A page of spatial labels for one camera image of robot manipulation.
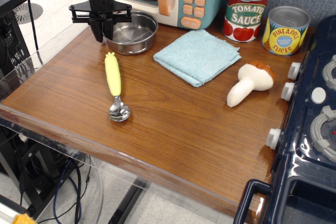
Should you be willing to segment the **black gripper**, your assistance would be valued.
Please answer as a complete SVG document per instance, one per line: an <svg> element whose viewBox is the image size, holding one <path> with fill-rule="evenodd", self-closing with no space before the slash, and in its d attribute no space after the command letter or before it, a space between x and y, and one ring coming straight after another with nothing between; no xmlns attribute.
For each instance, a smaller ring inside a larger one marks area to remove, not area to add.
<svg viewBox="0 0 336 224"><path fill-rule="evenodd" d="M103 42L103 34L107 39L113 39L115 23L132 21L131 9L131 5L115 0L88 0L69 6L72 22L88 23L96 41L100 43Z"/></svg>

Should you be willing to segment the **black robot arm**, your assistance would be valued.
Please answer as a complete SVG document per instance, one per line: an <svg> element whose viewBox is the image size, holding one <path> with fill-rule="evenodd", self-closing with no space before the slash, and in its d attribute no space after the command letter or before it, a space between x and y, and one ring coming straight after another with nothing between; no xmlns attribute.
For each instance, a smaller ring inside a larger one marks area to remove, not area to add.
<svg viewBox="0 0 336 224"><path fill-rule="evenodd" d="M113 38L116 23L132 21L132 6L115 0L88 0L69 6L73 23L87 23L98 42Z"/></svg>

